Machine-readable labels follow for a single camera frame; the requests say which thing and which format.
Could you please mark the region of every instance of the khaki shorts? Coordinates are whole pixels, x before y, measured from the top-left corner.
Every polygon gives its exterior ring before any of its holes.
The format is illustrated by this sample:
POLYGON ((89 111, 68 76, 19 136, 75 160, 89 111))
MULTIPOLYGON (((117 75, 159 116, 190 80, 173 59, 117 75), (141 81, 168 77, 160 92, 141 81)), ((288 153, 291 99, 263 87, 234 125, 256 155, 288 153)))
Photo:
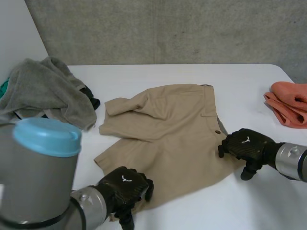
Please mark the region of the khaki shorts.
POLYGON ((167 85, 108 101, 99 130, 122 138, 95 158, 104 174, 126 166, 153 180, 152 200, 139 202, 136 211, 211 186, 244 164, 230 155, 218 157, 225 134, 212 86, 167 85))

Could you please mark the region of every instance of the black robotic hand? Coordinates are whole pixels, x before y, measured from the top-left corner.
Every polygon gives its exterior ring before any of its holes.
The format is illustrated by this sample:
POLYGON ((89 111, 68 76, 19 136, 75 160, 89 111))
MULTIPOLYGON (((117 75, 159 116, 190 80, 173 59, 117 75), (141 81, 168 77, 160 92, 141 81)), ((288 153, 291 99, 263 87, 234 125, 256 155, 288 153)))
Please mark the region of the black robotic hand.
POLYGON ((111 207, 108 214, 115 213, 123 230, 132 230, 134 222, 131 210, 143 196, 147 202, 150 201, 154 184, 143 173, 122 166, 101 179, 95 188, 103 193, 106 206, 111 207))
POLYGON ((250 180, 258 169, 269 164, 275 167, 275 156, 280 144, 276 144, 271 138, 250 129, 240 129, 226 137, 222 145, 218 147, 219 157, 230 153, 237 159, 246 160, 241 179, 250 180))

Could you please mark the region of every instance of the gray towel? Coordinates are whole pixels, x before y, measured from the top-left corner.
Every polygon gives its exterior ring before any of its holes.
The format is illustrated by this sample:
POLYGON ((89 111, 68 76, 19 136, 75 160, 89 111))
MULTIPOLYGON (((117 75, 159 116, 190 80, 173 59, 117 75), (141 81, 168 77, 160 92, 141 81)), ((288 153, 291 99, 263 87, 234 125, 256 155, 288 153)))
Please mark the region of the gray towel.
POLYGON ((8 89, 0 99, 0 115, 42 116, 71 123, 81 129, 95 124, 97 116, 85 85, 55 57, 38 62, 25 59, 10 73, 8 89))

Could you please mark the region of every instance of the orange towel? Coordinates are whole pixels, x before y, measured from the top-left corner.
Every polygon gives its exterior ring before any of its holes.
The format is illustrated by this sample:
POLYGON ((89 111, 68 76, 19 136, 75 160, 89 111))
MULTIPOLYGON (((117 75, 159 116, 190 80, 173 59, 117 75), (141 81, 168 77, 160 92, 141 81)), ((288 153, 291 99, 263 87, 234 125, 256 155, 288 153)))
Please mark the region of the orange towel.
POLYGON ((276 82, 264 94, 280 123, 291 128, 307 128, 307 84, 276 82))

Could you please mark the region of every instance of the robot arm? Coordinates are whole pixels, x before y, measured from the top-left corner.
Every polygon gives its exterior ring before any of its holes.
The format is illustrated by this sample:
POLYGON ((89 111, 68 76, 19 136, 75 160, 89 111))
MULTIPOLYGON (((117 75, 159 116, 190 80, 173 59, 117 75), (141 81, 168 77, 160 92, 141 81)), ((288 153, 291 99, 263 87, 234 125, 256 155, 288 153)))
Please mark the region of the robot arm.
POLYGON ((227 136, 218 148, 219 156, 230 153, 246 160, 242 180, 250 180, 263 165, 269 165, 292 180, 307 182, 307 147, 292 143, 275 143, 271 138, 250 129, 227 136))
POLYGON ((45 118, 0 125, 1 230, 94 230, 110 213, 123 230, 134 229, 131 210, 143 196, 151 199, 152 180, 119 167, 98 184, 71 192, 81 135, 45 118))

